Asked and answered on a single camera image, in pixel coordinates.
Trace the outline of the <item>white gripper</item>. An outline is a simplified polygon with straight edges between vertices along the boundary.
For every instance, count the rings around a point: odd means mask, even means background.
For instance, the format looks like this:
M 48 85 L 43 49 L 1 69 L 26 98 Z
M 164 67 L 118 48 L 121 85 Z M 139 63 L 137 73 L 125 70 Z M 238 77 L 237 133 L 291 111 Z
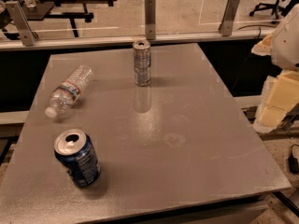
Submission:
M 258 56 L 271 54 L 272 64 L 286 69 L 277 77 L 267 77 L 255 114 L 254 130 L 270 133 L 299 103 L 299 5 L 292 8 L 274 34 L 255 44 L 251 52 Z

